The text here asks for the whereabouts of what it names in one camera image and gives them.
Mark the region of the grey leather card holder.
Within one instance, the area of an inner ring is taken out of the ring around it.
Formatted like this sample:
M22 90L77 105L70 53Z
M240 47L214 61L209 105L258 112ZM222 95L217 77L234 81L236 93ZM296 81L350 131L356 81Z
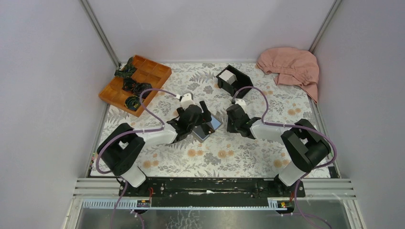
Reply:
M204 142L210 135L216 132L223 123L214 115L211 115L211 121L196 126L192 130L192 135L200 143Z

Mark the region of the black card tray box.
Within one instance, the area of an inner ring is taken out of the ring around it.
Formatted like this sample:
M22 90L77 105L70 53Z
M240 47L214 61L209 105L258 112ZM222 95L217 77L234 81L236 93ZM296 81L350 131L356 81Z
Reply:
M231 96L234 96L242 87L253 86L252 80L249 76L231 65L226 66L216 75L216 78L219 88L224 89Z

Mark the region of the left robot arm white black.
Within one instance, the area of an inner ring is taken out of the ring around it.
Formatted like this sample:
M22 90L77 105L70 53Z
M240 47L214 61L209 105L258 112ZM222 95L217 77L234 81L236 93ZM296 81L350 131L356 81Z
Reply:
M136 196L146 194L147 177L136 165L142 149L182 141L196 127L200 127L205 135L214 133L212 114L204 101L187 108L179 107L177 112L178 117L159 128L136 130L127 123L120 124L97 149L97 171L122 178Z

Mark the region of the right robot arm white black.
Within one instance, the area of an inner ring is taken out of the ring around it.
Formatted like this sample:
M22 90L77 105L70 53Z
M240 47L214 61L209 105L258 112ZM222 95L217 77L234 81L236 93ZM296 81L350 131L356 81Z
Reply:
M285 197L293 184L310 173L331 153L331 146L310 121L300 119L293 125L266 123L259 117L250 118L243 107L233 104L227 108L227 132L251 139L283 143L291 162L275 177L275 193Z

